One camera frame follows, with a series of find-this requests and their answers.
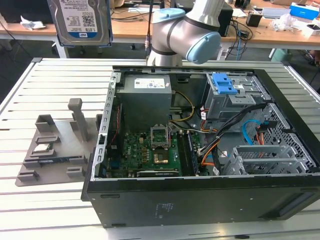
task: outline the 3d-printed holder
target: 3d-printed holder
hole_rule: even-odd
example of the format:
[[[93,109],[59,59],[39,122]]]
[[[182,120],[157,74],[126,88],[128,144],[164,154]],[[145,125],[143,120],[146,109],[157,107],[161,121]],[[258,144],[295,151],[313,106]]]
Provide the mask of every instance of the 3d-printed holder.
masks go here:
[[[85,179],[88,159],[97,143],[101,116],[85,119],[82,100],[71,98],[73,120],[54,121],[39,115],[37,128],[15,184],[18,187],[80,182]],[[48,146],[36,151],[37,146]]]

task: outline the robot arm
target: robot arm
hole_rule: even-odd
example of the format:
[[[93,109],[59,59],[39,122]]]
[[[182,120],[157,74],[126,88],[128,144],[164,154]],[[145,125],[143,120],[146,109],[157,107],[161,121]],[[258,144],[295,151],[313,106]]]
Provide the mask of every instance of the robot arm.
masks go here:
[[[148,66],[180,66],[182,57],[194,64],[207,62],[220,46],[217,32],[224,0],[196,0],[189,13],[164,8],[153,14]]]

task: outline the motherboard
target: motherboard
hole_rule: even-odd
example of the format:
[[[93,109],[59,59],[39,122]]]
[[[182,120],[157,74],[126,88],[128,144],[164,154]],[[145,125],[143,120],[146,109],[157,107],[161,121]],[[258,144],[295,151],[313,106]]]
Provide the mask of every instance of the motherboard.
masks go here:
[[[197,133],[168,132],[162,126],[149,132],[126,132],[123,142],[123,151],[109,157],[106,171],[112,178],[195,176],[198,172],[196,152],[201,141]]]

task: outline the plastic bag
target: plastic bag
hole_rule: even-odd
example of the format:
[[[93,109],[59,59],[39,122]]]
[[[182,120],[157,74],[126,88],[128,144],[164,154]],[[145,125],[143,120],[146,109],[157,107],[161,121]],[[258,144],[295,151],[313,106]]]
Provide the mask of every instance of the plastic bag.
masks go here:
[[[274,19],[270,23],[270,26],[273,27],[273,30],[275,31],[293,31],[292,26],[294,25],[295,21],[297,21],[297,19],[293,18],[289,13],[287,13],[282,15],[280,19]]]

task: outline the hard drive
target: hard drive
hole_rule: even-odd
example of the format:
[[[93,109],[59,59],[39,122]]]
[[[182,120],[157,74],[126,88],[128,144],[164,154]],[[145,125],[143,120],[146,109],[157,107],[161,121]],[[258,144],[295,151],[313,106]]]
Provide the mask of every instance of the hard drive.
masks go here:
[[[60,45],[111,46],[109,0],[47,0]]]

